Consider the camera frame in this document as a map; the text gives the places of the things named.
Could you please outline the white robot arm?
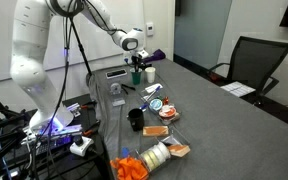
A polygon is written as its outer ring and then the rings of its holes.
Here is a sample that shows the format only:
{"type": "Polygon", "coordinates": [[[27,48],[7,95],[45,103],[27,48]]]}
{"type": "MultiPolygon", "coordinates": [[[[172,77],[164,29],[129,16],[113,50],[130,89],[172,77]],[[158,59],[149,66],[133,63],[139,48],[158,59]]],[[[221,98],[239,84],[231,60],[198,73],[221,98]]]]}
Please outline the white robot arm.
{"type": "Polygon", "coordinates": [[[134,28],[125,32],[111,21],[101,0],[17,0],[13,19],[10,75],[12,80],[33,100],[37,112],[29,120],[29,129],[39,133],[50,126],[61,130],[73,115],[59,104],[59,93],[45,70],[50,59],[54,34],[54,17],[72,18],[83,15],[107,32],[112,41],[131,56],[144,59],[144,32],[134,28]]]}

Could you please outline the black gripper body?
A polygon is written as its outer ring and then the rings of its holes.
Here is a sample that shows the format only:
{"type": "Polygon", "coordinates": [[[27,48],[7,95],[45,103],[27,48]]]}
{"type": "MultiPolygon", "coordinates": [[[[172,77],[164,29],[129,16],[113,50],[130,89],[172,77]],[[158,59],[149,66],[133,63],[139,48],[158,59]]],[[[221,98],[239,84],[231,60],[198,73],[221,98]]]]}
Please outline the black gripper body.
{"type": "Polygon", "coordinates": [[[139,65],[143,59],[148,58],[149,54],[145,50],[135,51],[132,50],[127,54],[128,59],[133,65],[139,65]]]}

